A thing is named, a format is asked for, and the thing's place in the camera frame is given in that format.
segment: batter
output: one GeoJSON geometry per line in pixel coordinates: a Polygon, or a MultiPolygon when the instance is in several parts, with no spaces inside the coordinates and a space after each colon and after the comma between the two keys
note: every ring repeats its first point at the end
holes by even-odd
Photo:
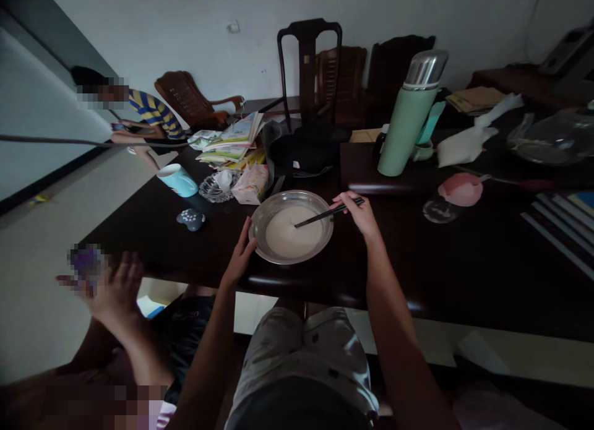
{"type": "Polygon", "coordinates": [[[266,242],[272,252],[284,258],[299,258],[311,252],[322,239],[322,223],[296,228],[295,224],[315,217],[307,207],[291,206],[278,212],[266,228],[266,242]]]}

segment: cup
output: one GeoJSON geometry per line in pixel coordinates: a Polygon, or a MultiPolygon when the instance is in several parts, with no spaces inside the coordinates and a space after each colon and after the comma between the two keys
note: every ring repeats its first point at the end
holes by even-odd
{"type": "Polygon", "coordinates": [[[182,198],[188,198],[198,192],[198,184],[179,164],[169,164],[163,167],[157,172],[157,177],[182,198]]]}
{"type": "Polygon", "coordinates": [[[426,161],[433,156],[433,143],[431,141],[424,144],[415,144],[410,160],[413,162],[426,161]]]}

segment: shorts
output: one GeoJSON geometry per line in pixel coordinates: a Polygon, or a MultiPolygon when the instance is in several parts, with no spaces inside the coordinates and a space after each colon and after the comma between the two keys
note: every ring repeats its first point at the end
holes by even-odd
{"type": "MultiPolygon", "coordinates": [[[[165,144],[165,145],[187,145],[187,139],[151,139],[145,138],[144,139],[147,144],[165,144]]],[[[183,147],[178,148],[169,148],[169,147],[151,147],[153,152],[155,152],[158,156],[166,155],[167,153],[173,152],[175,150],[181,151],[183,147]]]]}
{"type": "Polygon", "coordinates": [[[165,394],[165,401],[178,404],[181,389],[186,381],[198,344],[209,322],[214,297],[188,297],[179,300],[171,317],[168,332],[163,336],[169,349],[175,379],[165,394]]]}
{"type": "Polygon", "coordinates": [[[364,415],[377,413],[367,356],[346,314],[330,307],[305,323],[282,307],[265,314],[249,342],[231,413],[250,394],[290,376],[327,385],[364,415]]]}

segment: wall outlet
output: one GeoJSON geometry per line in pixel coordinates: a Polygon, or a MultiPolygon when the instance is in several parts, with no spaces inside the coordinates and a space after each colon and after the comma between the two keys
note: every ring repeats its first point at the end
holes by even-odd
{"type": "Polygon", "coordinates": [[[231,34],[235,34],[235,33],[239,32],[239,23],[237,23],[237,20],[234,20],[227,24],[227,32],[229,32],[231,34]]]}

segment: blue and yellow striped shirt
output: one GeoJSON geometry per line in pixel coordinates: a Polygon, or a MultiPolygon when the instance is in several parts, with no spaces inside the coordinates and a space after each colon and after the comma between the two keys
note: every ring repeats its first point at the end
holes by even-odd
{"type": "Polygon", "coordinates": [[[167,139],[185,139],[186,133],[163,102],[148,93],[130,89],[130,105],[151,126],[161,125],[167,139]]]}

